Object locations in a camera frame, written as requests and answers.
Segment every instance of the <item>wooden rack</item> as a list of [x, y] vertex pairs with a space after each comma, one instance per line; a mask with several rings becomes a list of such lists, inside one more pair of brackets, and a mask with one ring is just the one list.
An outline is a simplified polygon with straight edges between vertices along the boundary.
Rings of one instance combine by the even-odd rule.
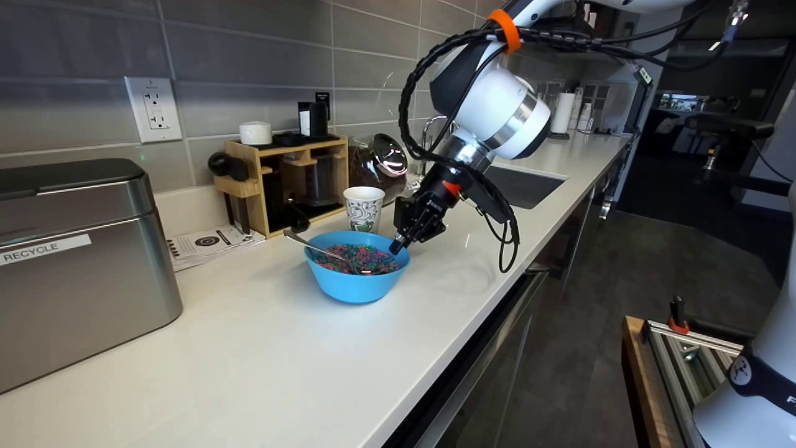
[[335, 205], [343, 205], [343, 189], [349, 188], [349, 140], [335, 138], [325, 143], [310, 143], [302, 147], [246, 147], [239, 140], [231, 140], [223, 145], [223, 153], [249, 168], [249, 180], [237, 183], [231, 177], [213, 177], [213, 188], [223, 192], [228, 199], [237, 199], [243, 208], [246, 223], [253, 233], [263, 238], [278, 235], [283, 226], [273, 224], [273, 216], [268, 220], [268, 211], [278, 211], [283, 198], [283, 188], [290, 188], [302, 180], [288, 177], [288, 173], [304, 173], [319, 165], [319, 157], [334, 160], [331, 173], [331, 194], [335, 198]]

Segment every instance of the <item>white countertop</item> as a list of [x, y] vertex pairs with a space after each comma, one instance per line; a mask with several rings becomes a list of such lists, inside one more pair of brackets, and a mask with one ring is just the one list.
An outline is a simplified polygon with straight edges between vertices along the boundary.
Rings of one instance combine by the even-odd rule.
[[[548, 140], [530, 160], [511, 162], [565, 180], [534, 209], [518, 209], [522, 248], [511, 275], [497, 275], [497, 241], [467, 201], [447, 215], [443, 238], [410, 249], [397, 286], [370, 307], [328, 301], [288, 240], [185, 271], [185, 315], [174, 325], [0, 396], [0, 440], [16, 448], [380, 447], [623, 143]], [[323, 229], [343, 229], [343, 216], [308, 235]]]

